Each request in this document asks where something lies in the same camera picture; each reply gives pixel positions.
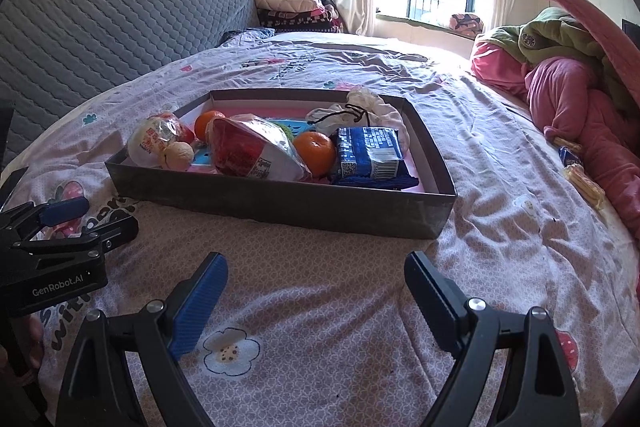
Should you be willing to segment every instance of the black drawstring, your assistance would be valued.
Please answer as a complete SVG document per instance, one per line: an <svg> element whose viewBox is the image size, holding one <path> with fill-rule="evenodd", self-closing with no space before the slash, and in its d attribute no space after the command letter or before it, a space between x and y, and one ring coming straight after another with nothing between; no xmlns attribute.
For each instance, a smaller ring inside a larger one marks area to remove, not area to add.
<svg viewBox="0 0 640 427"><path fill-rule="evenodd" d="M316 125L316 124L320 123L321 121L326 120L327 118L329 118L331 116L337 116L339 114L350 114L351 116L355 117L353 119L353 123L358 123L360 120L362 120L363 116L366 116L367 117L367 127L371 127L371 121L369 119L369 111L367 111L363 107L360 107L359 105L355 105L354 103L347 103L347 104L344 105L344 107L346 108L344 111L332 112L332 113L329 113L329 114L323 116L319 120L308 121L307 123L311 124L311 125Z"/></svg>

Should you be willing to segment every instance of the tangerine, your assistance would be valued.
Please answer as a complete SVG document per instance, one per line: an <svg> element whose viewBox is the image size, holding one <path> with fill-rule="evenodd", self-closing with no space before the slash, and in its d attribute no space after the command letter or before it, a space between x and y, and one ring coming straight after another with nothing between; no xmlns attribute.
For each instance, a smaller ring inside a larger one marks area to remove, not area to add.
<svg viewBox="0 0 640 427"><path fill-rule="evenodd" d="M293 140L302 161L309 167L314 178L327 174L335 162L335 145L320 132L306 131Z"/></svg>
<svg viewBox="0 0 640 427"><path fill-rule="evenodd" d="M193 125L193 132L196 134L198 140L207 141L207 124L214 118L226 118L226 116L220 111L207 111L202 113L196 118L196 123Z"/></svg>

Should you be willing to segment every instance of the screw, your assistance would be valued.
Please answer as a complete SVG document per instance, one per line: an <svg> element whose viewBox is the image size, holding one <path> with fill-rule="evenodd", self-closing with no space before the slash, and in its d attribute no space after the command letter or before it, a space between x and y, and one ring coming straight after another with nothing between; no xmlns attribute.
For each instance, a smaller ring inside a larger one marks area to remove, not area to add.
<svg viewBox="0 0 640 427"><path fill-rule="evenodd" d="M96 321L100 318L100 310L90 310L87 314L86 314L86 319L88 321Z"/></svg>
<svg viewBox="0 0 640 427"><path fill-rule="evenodd" d="M531 315L533 315L539 321L543 321L546 319L546 310L544 308L536 306L535 308L531 309Z"/></svg>
<svg viewBox="0 0 640 427"><path fill-rule="evenodd" d="M486 308L486 302L482 299L469 299L469 307L476 312L481 312Z"/></svg>
<svg viewBox="0 0 640 427"><path fill-rule="evenodd" d="M164 309L164 302L162 301L151 301L146 305L146 311L149 313L158 313L161 312L162 309Z"/></svg>

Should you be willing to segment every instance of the human hand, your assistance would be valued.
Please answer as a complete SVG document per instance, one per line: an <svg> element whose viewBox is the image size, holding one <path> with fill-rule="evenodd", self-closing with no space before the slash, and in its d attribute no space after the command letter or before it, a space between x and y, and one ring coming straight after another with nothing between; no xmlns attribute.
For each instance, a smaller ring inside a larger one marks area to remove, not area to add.
<svg viewBox="0 0 640 427"><path fill-rule="evenodd" d="M42 347L42 337L44 336L44 328L37 315L29 315L18 320L20 327L29 329L31 346L29 350L29 361L31 367L39 369L44 357L44 349ZM0 371L4 370L7 365L7 353L4 347L0 346Z"/></svg>

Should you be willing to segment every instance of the cardboard box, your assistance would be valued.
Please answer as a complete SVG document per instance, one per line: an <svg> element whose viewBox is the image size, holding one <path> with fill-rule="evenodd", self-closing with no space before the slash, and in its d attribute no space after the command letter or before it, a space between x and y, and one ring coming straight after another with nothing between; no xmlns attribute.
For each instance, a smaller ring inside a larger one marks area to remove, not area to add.
<svg viewBox="0 0 640 427"><path fill-rule="evenodd" d="M304 120L314 108L344 103L346 94L315 89L214 90L175 114L188 124L214 108L227 116L251 112ZM148 169L133 164L126 148L107 160L107 169L119 194L138 200L308 229L436 239L457 197L449 171L411 103L395 96L382 98L400 112L409 131L411 147L405 161L420 179L417 187L381 190Z"/></svg>

